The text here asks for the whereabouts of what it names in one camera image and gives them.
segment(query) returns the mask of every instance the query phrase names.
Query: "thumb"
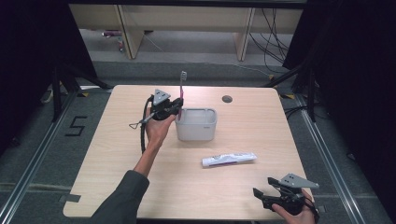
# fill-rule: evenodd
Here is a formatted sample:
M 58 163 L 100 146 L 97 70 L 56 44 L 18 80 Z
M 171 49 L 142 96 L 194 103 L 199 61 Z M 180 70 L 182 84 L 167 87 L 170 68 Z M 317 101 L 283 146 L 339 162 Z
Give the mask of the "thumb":
M 285 220 L 288 220 L 288 218 L 290 218 L 291 214 L 288 213 L 288 211 L 286 211 L 282 206 L 280 206 L 279 204 L 273 203 L 272 204 L 272 208 L 275 210 L 276 213 L 278 213 L 280 216 L 282 216 L 283 218 L 285 218 Z

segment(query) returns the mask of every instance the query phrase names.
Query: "white tube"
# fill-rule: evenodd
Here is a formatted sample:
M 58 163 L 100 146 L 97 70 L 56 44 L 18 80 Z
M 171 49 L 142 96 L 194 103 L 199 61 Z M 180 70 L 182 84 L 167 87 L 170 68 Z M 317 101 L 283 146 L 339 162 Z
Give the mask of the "white tube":
M 241 162 L 241 161 L 252 161 L 255 159 L 257 159 L 257 157 L 252 152 L 223 154 L 223 155 L 218 155 L 218 156 L 202 159 L 202 165 L 207 167 L 207 166 L 214 166 L 214 165 L 237 163 L 237 162 Z

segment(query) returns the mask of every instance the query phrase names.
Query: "dark sleeve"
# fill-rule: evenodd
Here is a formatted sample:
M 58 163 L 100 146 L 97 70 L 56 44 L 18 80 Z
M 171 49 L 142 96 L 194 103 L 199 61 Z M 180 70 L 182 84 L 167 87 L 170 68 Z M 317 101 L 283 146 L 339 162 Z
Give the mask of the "dark sleeve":
M 136 214 L 149 180 L 136 171 L 128 171 L 116 190 L 91 217 L 91 223 L 136 223 Z

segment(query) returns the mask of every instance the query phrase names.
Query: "wooden desk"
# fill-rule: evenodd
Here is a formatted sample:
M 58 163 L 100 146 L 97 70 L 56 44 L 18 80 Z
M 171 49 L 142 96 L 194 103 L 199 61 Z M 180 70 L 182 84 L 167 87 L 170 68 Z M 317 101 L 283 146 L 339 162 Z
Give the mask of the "wooden desk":
M 178 87 L 117 86 L 81 165 L 67 202 L 67 217 L 90 217 L 133 169 L 141 155 L 140 131 L 128 125 L 141 120 L 144 104 L 155 89 L 178 97 Z M 267 177 L 288 173 L 305 177 L 282 105 L 273 89 L 185 87 L 184 107 L 211 107 L 218 113 L 215 139 L 209 142 L 177 140 L 176 125 L 169 130 L 148 176 L 150 186 L 138 217 L 174 219 L 279 219 L 253 196 L 252 188 L 279 193 Z M 222 102 L 230 95 L 233 101 Z M 254 152 L 258 159 L 204 169 L 202 158 L 235 152 Z

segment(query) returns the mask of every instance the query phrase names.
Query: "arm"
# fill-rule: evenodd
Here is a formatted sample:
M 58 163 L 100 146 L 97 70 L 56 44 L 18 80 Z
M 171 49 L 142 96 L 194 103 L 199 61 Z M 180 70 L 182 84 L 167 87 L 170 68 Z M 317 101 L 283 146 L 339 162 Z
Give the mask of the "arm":
M 303 189 L 303 195 L 308 200 L 305 200 L 307 203 L 311 204 L 312 197 Z M 315 217 L 311 210 L 304 205 L 303 211 L 297 215 L 293 216 L 288 213 L 283 207 L 274 203 L 272 208 L 283 218 L 285 218 L 287 224 L 315 224 Z
M 91 223 L 136 223 L 137 209 L 149 187 L 149 171 L 174 119 L 172 115 L 165 120 L 148 122 L 145 152 L 135 168 L 125 174 L 116 190 L 99 206 L 91 217 Z

